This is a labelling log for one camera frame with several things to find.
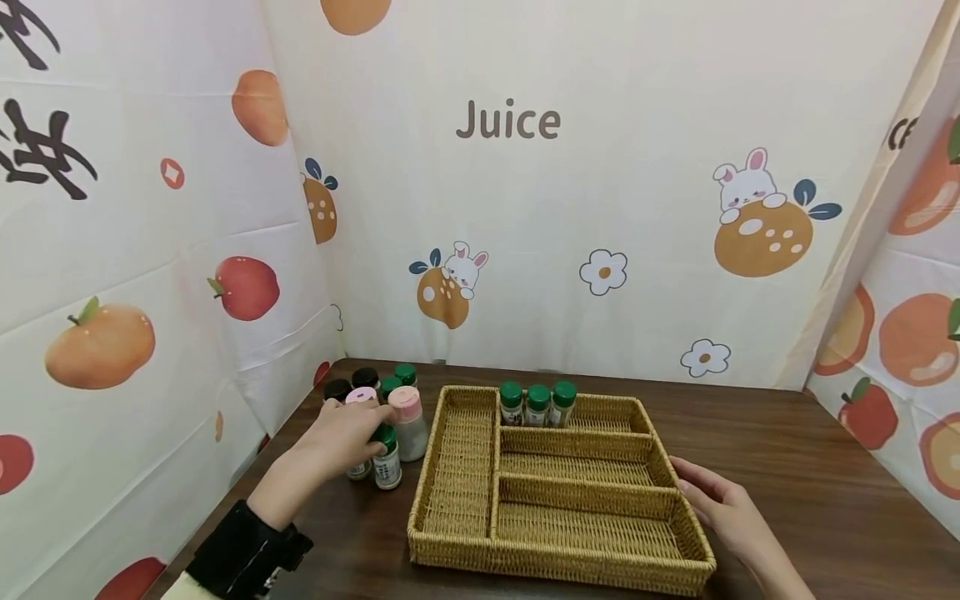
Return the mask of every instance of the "person's left hand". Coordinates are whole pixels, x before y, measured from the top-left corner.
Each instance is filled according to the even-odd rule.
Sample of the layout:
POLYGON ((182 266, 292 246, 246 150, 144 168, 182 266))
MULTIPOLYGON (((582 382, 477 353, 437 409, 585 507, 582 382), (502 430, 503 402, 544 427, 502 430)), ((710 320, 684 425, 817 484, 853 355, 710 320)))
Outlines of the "person's left hand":
POLYGON ((345 406, 328 399, 306 433, 270 466, 247 505, 281 531, 319 486, 386 450, 370 437, 393 418, 394 409, 376 400, 345 406))

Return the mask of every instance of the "hand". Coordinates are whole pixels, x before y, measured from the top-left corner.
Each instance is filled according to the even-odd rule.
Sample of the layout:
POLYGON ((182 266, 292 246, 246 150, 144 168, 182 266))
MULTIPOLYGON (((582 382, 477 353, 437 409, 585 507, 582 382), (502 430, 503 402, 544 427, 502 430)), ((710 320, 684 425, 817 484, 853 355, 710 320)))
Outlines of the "hand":
POLYGON ((393 418, 394 409, 376 400, 344 406, 328 399, 306 433, 270 466, 247 505, 274 529, 284 529, 319 486, 386 451, 370 437, 393 418))
POLYGON ((676 456, 670 463, 693 512, 747 566, 767 598, 813 598, 743 486, 676 456))

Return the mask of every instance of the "bottle label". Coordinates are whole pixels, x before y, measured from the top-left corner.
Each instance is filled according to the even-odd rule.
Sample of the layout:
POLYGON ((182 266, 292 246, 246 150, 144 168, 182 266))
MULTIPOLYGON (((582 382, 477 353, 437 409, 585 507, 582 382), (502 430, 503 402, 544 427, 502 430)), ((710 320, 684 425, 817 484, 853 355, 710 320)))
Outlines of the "bottle label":
POLYGON ((523 424, 523 411, 519 406, 511 411, 509 408, 504 406, 500 407, 500 416, 503 418, 504 425, 522 425, 523 424))
POLYGON ((370 468, 370 463, 363 463, 357 465, 356 467, 350 467, 347 470, 347 477, 363 477, 367 474, 368 468, 370 468))
POLYGON ((381 488, 390 488, 400 480, 400 457, 394 450, 387 456, 373 457, 373 476, 376 485, 381 488))
POLYGON ((525 423, 532 427, 541 427, 543 422, 546 420, 546 411, 542 413, 534 413, 532 411, 527 411, 525 418, 525 423))
POLYGON ((570 417, 570 409, 561 410, 550 404, 550 413, 547 415, 546 424, 548 427, 566 427, 566 420, 570 417))

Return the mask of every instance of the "black wrist cuff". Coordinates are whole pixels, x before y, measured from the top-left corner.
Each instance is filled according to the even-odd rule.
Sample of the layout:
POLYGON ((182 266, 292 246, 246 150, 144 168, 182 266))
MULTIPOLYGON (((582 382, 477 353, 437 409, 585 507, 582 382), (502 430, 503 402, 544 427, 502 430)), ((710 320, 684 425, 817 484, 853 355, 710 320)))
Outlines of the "black wrist cuff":
POLYGON ((266 596, 279 569, 294 571, 313 542, 290 525, 277 531, 238 500, 200 544, 186 572, 223 600, 266 596))

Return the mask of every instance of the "woven basket tray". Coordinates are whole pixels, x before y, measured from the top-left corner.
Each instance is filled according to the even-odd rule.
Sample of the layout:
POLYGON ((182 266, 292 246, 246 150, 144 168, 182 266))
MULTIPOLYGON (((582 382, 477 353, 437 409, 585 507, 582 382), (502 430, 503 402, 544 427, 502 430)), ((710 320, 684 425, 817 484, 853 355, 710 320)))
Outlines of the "woven basket tray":
POLYGON ((697 596, 716 568, 636 398, 580 394, 566 429, 500 424, 496 388, 445 386, 410 560, 697 596))

